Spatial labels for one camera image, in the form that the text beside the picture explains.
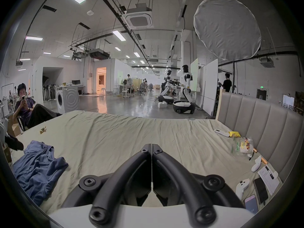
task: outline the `black phone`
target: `black phone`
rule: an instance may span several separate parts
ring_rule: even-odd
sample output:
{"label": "black phone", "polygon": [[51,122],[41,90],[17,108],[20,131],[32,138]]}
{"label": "black phone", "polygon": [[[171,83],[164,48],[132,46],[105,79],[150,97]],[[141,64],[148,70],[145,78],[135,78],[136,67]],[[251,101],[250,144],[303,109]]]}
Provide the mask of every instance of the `black phone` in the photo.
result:
{"label": "black phone", "polygon": [[253,181],[255,190],[257,192],[257,199],[259,201],[259,204],[263,203],[264,201],[266,201],[266,199],[268,199],[268,194],[267,194],[267,190],[266,190],[266,186],[262,180],[262,178],[257,178]]}

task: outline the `concrete floor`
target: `concrete floor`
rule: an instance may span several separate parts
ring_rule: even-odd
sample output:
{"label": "concrete floor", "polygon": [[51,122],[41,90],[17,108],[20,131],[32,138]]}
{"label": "concrete floor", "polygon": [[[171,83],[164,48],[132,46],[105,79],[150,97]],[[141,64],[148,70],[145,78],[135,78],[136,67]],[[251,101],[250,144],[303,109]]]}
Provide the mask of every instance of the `concrete floor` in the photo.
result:
{"label": "concrete floor", "polygon": [[[159,91],[148,92],[146,95],[135,95],[127,99],[113,95],[98,97],[80,96],[80,110],[167,119],[205,119],[208,116],[206,112],[198,110],[195,110],[194,114],[178,114],[173,110],[172,105],[167,105],[167,108],[158,108],[158,101],[154,102],[154,96],[158,96],[159,93]],[[55,100],[45,101],[44,106],[54,112],[58,112]]]}

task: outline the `bed sheet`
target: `bed sheet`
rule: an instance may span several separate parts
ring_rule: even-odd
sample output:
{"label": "bed sheet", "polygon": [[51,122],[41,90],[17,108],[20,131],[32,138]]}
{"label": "bed sheet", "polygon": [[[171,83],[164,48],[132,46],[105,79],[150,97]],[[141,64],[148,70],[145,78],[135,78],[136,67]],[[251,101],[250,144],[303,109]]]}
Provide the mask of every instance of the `bed sheet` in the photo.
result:
{"label": "bed sheet", "polygon": [[[42,127],[47,129],[40,134]],[[249,178],[244,200],[255,193],[253,180],[258,174],[252,173],[251,167],[259,154],[254,154],[251,161],[231,154],[233,139],[216,134],[216,128],[230,131],[217,120],[154,119],[73,111],[27,130],[18,139],[25,147],[32,140],[52,145],[55,158],[64,157],[69,163],[51,196],[40,206],[48,214],[61,207],[83,176],[114,172],[147,143],[158,144],[191,173],[222,176],[234,191],[241,180]],[[22,151],[13,151],[13,162],[22,155]],[[144,206],[161,204],[151,192]]]}

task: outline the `yellow package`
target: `yellow package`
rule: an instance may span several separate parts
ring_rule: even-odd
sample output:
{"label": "yellow package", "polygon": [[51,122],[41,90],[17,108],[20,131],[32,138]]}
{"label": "yellow package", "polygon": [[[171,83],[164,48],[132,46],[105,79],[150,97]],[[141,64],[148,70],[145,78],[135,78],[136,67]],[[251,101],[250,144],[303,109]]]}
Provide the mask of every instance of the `yellow package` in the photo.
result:
{"label": "yellow package", "polygon": [[241,137],[239,132],[230,131],[228,133],[229,133],[230,137],[236,137],[236,138]]}

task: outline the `paper document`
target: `paper document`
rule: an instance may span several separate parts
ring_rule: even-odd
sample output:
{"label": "paper document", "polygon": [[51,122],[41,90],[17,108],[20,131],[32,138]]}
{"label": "paper document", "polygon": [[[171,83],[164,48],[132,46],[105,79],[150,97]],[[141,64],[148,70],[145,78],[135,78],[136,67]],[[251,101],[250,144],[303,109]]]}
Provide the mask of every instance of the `paper document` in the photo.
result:
{"label": "paper document", "polygon": [[280,181],[276,178],[276,179],[272,179],[270,176],[270,173],[268,172],[268,170],[266,169],[266,167],[264,166],[262,169],[260,169],[258,172],[259,176],[262,178],[265,186],[267,187],[270,195],[272,195],[277,186],[279,185]]}

